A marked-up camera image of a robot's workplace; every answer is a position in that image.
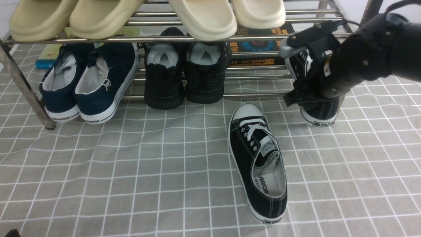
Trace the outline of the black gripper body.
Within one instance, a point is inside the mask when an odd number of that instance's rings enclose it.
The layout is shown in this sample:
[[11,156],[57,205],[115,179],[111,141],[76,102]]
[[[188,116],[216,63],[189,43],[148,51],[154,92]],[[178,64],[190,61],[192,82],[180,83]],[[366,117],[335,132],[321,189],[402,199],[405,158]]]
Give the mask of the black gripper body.
[[341,47],[341,43],[333,33],[345,23],[345,20],[324,21],[281,40],[279,47],[281,58],[287,60],[308,51],[314,63],[309,75],[304,79],[297,79],[293,83],[293,90],[283,96],[288,107],[293,104],[327,102],[341,96],[336,88],[328,88],[322,85],[321,81],[326,78],[324,63],[330,58],[326,51],[330,50],[334,54]]

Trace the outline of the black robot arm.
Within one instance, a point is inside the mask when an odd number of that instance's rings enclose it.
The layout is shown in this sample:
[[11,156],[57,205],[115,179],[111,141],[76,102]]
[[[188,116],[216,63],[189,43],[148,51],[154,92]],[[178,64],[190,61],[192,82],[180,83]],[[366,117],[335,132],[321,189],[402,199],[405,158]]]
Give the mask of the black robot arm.
[[329,20],[297,32],[280,44],[279,55],[290,58],[309,51],[314,65],[305,79],[297,79],[283,99],[287,106],[333,100],[364,81],[390,75],[415,82],[421,79],[421,30],[394,13],[419,0],[402,0],[339,42],[333,35],[347,20]]

